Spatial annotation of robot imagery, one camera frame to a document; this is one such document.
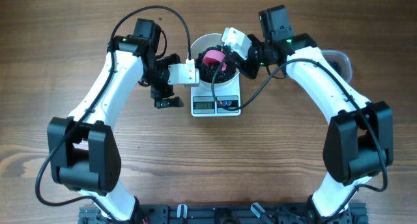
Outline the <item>pink scoop with blue handle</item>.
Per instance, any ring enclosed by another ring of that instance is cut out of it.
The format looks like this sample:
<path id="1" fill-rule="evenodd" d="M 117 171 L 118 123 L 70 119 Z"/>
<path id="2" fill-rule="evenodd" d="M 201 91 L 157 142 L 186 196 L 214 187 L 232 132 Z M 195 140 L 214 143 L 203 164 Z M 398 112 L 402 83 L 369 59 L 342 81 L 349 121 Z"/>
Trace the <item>pink scoop with blue handle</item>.
<path id="1" fill-rule="evenodd" d="M 203 64 L 210 68 L 210 67 L 218 67 L 221 66 L 221 71 L 224 72 L 227 70 L 227 65 L 224 61 L 226 58 L 226 54 L 222 51 L 211 49 L 208 50 L 203 56 Z"/>

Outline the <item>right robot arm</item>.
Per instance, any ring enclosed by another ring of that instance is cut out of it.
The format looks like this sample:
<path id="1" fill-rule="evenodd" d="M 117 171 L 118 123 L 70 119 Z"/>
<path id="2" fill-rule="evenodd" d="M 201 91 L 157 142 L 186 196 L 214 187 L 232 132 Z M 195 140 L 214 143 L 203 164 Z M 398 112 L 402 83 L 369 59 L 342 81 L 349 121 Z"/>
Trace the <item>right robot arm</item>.
<path id="1" fill-rule="evenodd" d="M 328 123 L 323 148 L 326 176 L 308 199 L 308 223 L 329 223 L 347 213 L 349 202 L 375 176 L 379 191 L 388 187 L 387 168 L 394 160 L 392 110 L 385 102 L 371 102 L 354 90 L 326 61 L 306 33 L 296 34 L 283 5 L 260 11 L 263 40 L 228 27 L 221 43 L 223 64 L 235 64 L 247 78 L 260 67 L 297 82 L 321 110 Z"/>

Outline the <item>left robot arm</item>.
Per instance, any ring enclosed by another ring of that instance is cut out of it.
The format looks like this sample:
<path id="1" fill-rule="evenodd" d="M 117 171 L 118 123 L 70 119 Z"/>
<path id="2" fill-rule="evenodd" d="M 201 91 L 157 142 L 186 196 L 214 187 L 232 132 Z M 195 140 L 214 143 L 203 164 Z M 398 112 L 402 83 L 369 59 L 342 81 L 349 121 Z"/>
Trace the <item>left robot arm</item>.
<path id="1" fill-rule="evenodd" d="M 161 27 L 138 19 L 134 32 L 112 36 L 104 67 L 82 103 L 66 118 L 54 117 L 47 128 L 55 183 L 91 200 L 100 216 L 112 223 L 145 223 L 137 197 L 121 181 L 121 156 L 113 129 L 135 85 L 151 87 L 158 109 L 182 107 L 169 81 L 169 66 L 180 63 L 177 54 L 158 54 Z"/>

